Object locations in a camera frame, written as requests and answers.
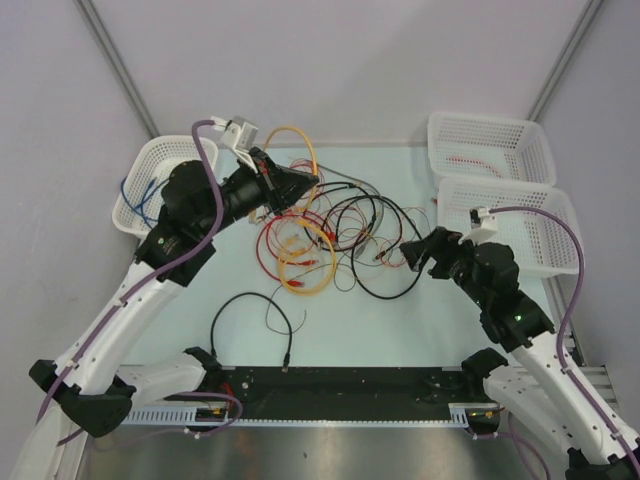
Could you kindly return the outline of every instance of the light blue work surface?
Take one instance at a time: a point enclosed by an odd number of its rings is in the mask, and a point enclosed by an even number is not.
[[[308,158],[303,148],[272,149],[269,153],[284,165],[299,157]],[[317,149],[317,155],[321,164],[367,180],[402,207],[425,207],[431,225],[437,224],[436,207],[431,202],[436,191],[426,148],[327,147]],[[219,181],[235,168],[228,152],[221,152],[215,169]],[[329,173],[325,176],[327,182],[341,180]],[[387,210],[380,232],[392,237],[396,225]],[[418,222],[418,227],[423,235],[428,232],[426,222]],[[195,345],[209,350],[211,321],[224,302],[248,290],[271,295],[278,283],[258,266],[254,252],[259,231],[259,227],[241,220],[220,233],[214,240],[217,253],[149,327],[125,363],[166,360]],[[276,261],[264,258],[275,272]],[[349,277],[338,275],[339,284],[348,286]],[[406,288],[414,276],[406,266],[387,268],[366,285],[377,293],[391,295]],[[522,277],[521,286],[550,315],[542,281]],[[469,355],[492,346],[473,302],[452,281],[433,280],[426,272],[411,292],[397,300],[375,299],[359,286],[341,293],[333,284],[313,297],[295,296],[281,289],[275,300],[294,328],[307,311],[305,325],[293,338],[292,366],[457,366]],[[266,307],[260,298],[245,297],[221,315],[215,340],[223,365],[281,365],[287,337],[266,328]],[[273,308],[270,323],[286,329]]]

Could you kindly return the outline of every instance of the plastic basket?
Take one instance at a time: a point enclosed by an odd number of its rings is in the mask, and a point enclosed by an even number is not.
[[[443,177],[556,183],[549,142],[534,122],[434,113],[429,116],[428,142],[436,187]]]
[[[201,139],[202,146],[207,154],[211,168],[215,166],[218,157],[218,147],[206,138]],[[142,202],[145,194],[149,195],[149,185],[160,185],[169,178],[169,174],[178,164],[187,160],[198,160],[200,156],[193,143],[193,138],[188,135],[166,135],[154,138],[147,142],[124,182],[123,190],[132,206]],[[144,215],[150,219],[157,219],[162,207],[162,196],[157,191],[145,204]],[[122,196],[118,196],[111,214],[114,225],[123,232],[131,233],[144,240],[150,228],[145,223],[142,215],[135,213]]]
[[[580,244],[576,214],[566,193],[535,183],[486,179],[447,178],[438,193],[438,225],[467,233],[469,210],[525,206],[556,215],[575,232]],[[490,241],[509,245],[523,274],[552,277],[578,273],[578,254],[571,238],[553,220],[531,212],[508,212],[497,216],[498,233]]]

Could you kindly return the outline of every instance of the blue cable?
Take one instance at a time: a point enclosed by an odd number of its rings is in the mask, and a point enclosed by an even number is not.
[[[151,180],[149,182],[149,185],[147,185],[147,188],[145,190],[145,192],[142,195],[142,201],[138,204],[138,205],[133,205],[131,203],[131,201],[127,198],[127,195],[124,192],[124,182],[126,181],[126,178],[124,178],[122,180],[122,182],[120,183],[120,193],[122,194],[122,198],[124,200],[124,202],[127,204],[127,206],[131,209],[131,211],[133,213],[135,213],[136,215],[138,215],[139,217],[142,217],[142,220],[144,220],[144,223],[147,225],[147,227],[149,228],[153,228],[153,225],[151,225],[151,222],[157,222],[158,220],[155,218],[151,218],[148,217],[145,213],[144,213],[144,205],[149,202],[149,200],[151,200],[153,198],[153,196],[155,195],[155,193],[164,186],[164,184],[166,184],[169,179],[165,179],[162,182],[160,182],[158,185],[155,186],[155,188],[152,189],[152,187],[155,184],[155,179]]]

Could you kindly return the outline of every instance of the white wall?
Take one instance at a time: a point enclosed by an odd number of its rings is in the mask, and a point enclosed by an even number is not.
[[[587,255],[576,330],[640,428],[640,2],[608,3],[542,124]]]
[[[586,0],[95,3],[162,133],[242,115],[335,144],[425,142],[437,109],[524,117]]]
[[[145,137],[70,1],[0,15],[0,478],[43,393],[27,372],[94,319],[134,248],[110,211]]]

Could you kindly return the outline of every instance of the metal floor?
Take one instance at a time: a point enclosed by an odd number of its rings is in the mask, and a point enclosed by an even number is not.
[[[151,431],[125,427],[108,447]],[[554,456],[553,478],[564,478]],[[237,427],[193,440],[181,433],[98,453],[88,445],[78,480],[521,480],[507,440],[473,441],[460,429]]]

